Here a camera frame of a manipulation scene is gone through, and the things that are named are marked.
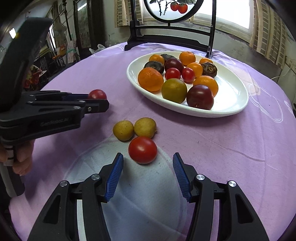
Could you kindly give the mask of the person's left hand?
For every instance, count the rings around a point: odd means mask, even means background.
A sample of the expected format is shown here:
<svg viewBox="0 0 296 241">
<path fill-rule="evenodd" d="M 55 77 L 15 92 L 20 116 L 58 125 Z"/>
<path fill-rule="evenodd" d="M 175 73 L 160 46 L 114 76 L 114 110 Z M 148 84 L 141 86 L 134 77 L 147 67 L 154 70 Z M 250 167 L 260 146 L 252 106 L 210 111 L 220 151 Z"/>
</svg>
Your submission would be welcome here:
<svg viewBox="0 0 296 241">
<path fill-rule="evenodd" d="M 34 140 L 22 143 L 16 148 L 17 161 L 13 164 L 13 171 L 20 176 L 24 176 L 30 172 L 32 168 L 32 153 L 34 148 Z"/>
</svg>

